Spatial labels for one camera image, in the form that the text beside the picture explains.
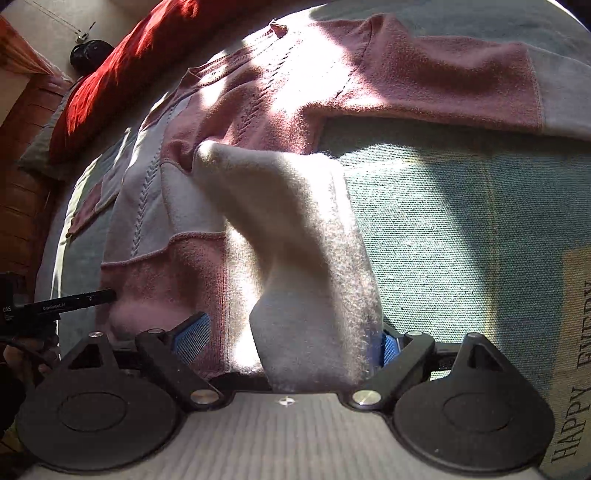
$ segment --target cable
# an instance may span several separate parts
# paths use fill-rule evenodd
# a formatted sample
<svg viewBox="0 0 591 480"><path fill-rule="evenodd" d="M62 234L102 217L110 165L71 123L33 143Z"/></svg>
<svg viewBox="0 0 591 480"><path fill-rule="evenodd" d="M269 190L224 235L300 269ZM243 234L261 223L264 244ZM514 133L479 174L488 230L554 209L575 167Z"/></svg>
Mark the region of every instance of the cable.
<svg viewBox="0 0 591 480"><path fill-rule="evenodd" d="M72 29L72 31L74 33L80 34L82 33L82 30L80 30L79 28L76 28L74 25L72 25L70 22L68 22L67 20L63 19L62 17L60 17L59 15L55 14L54 12L52 12L51 10L48 10L47 8L45 8L43 5L38 4L37 2L35 2L35 0L25 0L26 3L28 3L29 5L31 5L32 7L37 7L37 9L43 13L46 14L48 17L50 17L52 20L55 20L57 22L62 23L65 27L69 27L70 29Z"/></svg>

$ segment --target sunlight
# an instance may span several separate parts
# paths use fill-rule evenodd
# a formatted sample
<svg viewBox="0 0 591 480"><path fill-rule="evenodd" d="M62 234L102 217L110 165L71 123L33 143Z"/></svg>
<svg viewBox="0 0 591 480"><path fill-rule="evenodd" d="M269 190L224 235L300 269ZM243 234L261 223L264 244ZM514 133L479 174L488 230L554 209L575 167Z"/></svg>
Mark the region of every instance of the sunlight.
<svg viewBox="0 0 591 480"><path fill-rule="evenodd" d="M61 275L63 269L63 260L64 260L64 252L66 250L66 246L68 240L66 239L66 233L70 229L70 225L72 224L72 219L74 218L74 214L78 210L80 205L80 200L82 197L82 192L86 186L86 182L90 178L92 171L95 169L97 162L100 157L94 159L84 173L80 176L76 185L74 186L74 190L72 192L72 196L68 201L68 208L66 212L66 217L64 218L64 224L61 229L60 234L60 242L57 244L57 251L56 251L56 260L53 265L53 278L51 279L51 294L50 298L55 299L61 297Z"/></svg>

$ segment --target hand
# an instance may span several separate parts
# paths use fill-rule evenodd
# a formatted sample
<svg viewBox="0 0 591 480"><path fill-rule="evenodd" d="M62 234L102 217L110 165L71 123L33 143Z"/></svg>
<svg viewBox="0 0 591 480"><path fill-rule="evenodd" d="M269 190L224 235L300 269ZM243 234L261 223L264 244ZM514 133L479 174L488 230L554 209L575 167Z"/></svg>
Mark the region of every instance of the hand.
<svg viewBox="0 0 591 480"><path fill-rule="evenodd" d="M45 342L33 338L21 338L16 339L16 341L36 352L41 352L45 349L43 353L41 353L41 356L51 365L51 367L57 365L59 361L57 349L59 338L57 335L54 335L51 339ZM20 351L16 347L7 345L4 349L4 360L6 360L6 363L14 373L15 377L21 382L27 386L33 384L33 366L26 353ZM41 374L47 375L51 372L51 367L41 364L39 365L38 370Z"/></svg>

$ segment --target gray pillow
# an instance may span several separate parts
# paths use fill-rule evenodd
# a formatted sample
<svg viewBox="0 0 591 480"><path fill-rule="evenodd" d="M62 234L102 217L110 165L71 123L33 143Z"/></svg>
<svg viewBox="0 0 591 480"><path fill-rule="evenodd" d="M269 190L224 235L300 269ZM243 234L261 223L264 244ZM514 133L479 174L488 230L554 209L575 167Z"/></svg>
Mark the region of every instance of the gray pillow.
<svg viewBox="0 0 591 480"><path fill-rule="evenodd" d="M53 130L56 127L56 123L63 113L64 108L66 108L73 88L74 87L72 87L70 91L64 95L64 98L61 100L59 106L49 121L43 126L41 131L34 138L33 142L27 147L21 158L18 159L17 166L19 168L41 173L42 175L55 180L66 180L69 178L70 173L72 172L72 164L50 164L49 145L51 142L51 136L53 135Z"/></svg>

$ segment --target black circular mount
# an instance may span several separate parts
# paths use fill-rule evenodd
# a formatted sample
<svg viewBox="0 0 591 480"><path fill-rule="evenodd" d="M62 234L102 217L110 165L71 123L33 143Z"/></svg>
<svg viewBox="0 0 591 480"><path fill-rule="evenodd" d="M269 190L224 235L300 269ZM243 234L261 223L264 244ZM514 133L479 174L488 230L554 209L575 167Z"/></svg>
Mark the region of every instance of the black circular mount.
<svg viewBox="0 0 591 480"><path fill-rule="evenodd" d="M473 369L408 390L394 426L416 454L468 474L535 465L554 433L554 417L524 379Z"/></svg>
<svg viewBox="0 0 591 480"><path fill-rule="evenodd" d="M43 464L93 472L149 455L170 438L177 421L176 404L156 385L86 368L48 377L22 405L17 430Z"/></svg>

